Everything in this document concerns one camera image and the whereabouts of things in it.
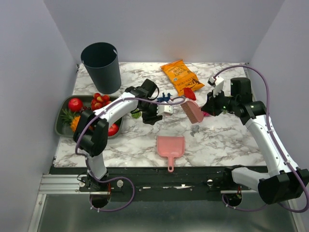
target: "bag of chips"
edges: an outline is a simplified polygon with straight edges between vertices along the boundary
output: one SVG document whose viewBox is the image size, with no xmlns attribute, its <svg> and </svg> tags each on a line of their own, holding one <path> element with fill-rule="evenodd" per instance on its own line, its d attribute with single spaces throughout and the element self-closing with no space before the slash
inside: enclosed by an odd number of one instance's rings
<svg viewBox="0 0 309 232">
<path fill-rule="evenodd" d="M 179 96 L 184 94 L 184 88 L 190 88 L 195 91 L 204 86 L 199 82 L 197 75 L 191 72 L 183 63 L 182 59 L 163 65 L 161 69 L 169 77 L 169 80 L 173 83 Z"/>
</svg>

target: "fruit bowl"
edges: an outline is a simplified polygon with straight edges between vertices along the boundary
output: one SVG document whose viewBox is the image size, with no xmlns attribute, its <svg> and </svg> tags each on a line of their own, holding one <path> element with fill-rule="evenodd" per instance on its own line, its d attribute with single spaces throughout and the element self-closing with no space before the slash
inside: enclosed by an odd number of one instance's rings
<svg viewBox="0 0 309 232">
<path fill-rule="evenodd" d="M 55 132 L 56 132 L 57 135 L 62 136 L 62 137 L 67 137 L 67 138 L 73 138 L 74 133 L 73 133 L 73 131 L 71 130 L 71 128 L 68 124 L 63 123 L 63 119 L 61 117 L 61 114 L 62 114 L 62 110 L 68 109 L 68 103 L 72 98 L 79 98 L 80 100 L 82 100 L 84 106 L 86 106 L 86 107 L 90 107 L 91 101 L 93 100 L 92 95 L 72 95 L 72 96 L 66 98 L 63 101 L 62 106 L 59 110 L 59 113 L 56 117 Z M 110 96 L 111 101 L 114 101 L 117 98 L 118 97 Z M 115 122 L 115 124 L 117 124 L 119 126 L 119 131 L 115 135 L 109 136 L 108 139 L 116 138 L 120 134 L 122 122 L 123 122 L 122 118 L 120 118 L 119 120 L 117 120 Z"/>
</svg>

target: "marble tabletop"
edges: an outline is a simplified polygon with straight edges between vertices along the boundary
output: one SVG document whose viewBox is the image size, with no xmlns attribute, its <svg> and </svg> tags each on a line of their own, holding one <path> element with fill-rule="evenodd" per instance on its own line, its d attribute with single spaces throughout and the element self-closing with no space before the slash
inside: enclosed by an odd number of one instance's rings
<svg viewBox="0 0 309 232">
<path fill-rule="evenodd" d="M 129 86 L 140 86 L 145 78 L 154 81 L 160 92 L 177 95 L 172 83 L 161 71 L 165 63 L 120 63 L 121 88 L 114 93 L 119 96 Z M 234 63 L 188 63 L 188 68 L 197 74 L 205 86 L 195 91 L 197 103 L 203 105 L 211 87 L 207 79 L 219 70 Z M 224 91 L 230 92 L 230 79 L 245 77 L 242 68 L 231 69 L 221 74 L 225 79 Z M 97 92 L 83 64 L 81 64 L 73 95 L 93 95 Z M 108 140 L 103 151 L 107 167 L 166 167 L 167 159 L 156 152 L 156 137 L 184 136 L 185 153 L 175 160 L 175 167 L 181 166 L 227 166 L 265 165 L 255 140 L 233 115 L 221 114 L 204 118 L 192 125 L 180 106 L 174 107 L 174 114 L 164 117 L 154 126 L 143 124 L 141 117 L 124 116 L 121 134 Z M 55 167 L 85 167 L 84 157 L 74 154 L 75 142 L 61 137 L 56 151 Z"/>
</svg>

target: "pink dustpan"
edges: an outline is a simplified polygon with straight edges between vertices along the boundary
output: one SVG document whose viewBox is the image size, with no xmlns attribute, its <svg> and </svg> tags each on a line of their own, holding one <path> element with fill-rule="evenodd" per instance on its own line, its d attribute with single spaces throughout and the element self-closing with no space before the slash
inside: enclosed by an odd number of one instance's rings
<svg viewBox="0 0 309 232">
<path fill-rule="evenodd" d="M 168 158 L 168 170 L 174 171 L 174 158 L 179 158 L 184 154 L 184 137 L 157 137 L 157 149 L 161 157 Z"/>
</svg>

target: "brush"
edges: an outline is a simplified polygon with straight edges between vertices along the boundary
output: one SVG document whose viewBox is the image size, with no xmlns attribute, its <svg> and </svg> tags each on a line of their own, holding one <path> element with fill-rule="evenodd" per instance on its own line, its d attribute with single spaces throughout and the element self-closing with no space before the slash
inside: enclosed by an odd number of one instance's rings
<svg viewBox="0 0 309 232">
<path fill-rule="evenodd" d="M 204 119 L 204 114 L 201 111 L 198 104 L 196 104 L 192 100 L 188 100 L 182 104 L 180 104 L 185 114 L 188 116 L 190 122 L 192 124 L 201 122 Z"/>
</svg>

